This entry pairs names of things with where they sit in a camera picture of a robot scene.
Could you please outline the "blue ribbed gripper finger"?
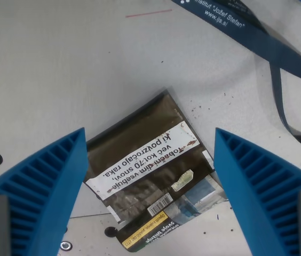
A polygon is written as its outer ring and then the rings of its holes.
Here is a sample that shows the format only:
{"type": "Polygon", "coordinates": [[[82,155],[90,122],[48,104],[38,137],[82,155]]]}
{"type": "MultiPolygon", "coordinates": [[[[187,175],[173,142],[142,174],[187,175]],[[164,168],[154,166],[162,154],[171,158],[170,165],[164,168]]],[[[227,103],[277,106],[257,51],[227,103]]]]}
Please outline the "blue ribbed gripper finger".
{"type": "Polygon", "coordinates": [[[252,255],[301,255],[301,169],[220,128],[214,167],[252,255]]]}
{"type": "Polygon", "coordinates": [[[11,255],[58,254],[87,169],[80,128],[0,175],[0,196],[9,205],[11,255]]]}

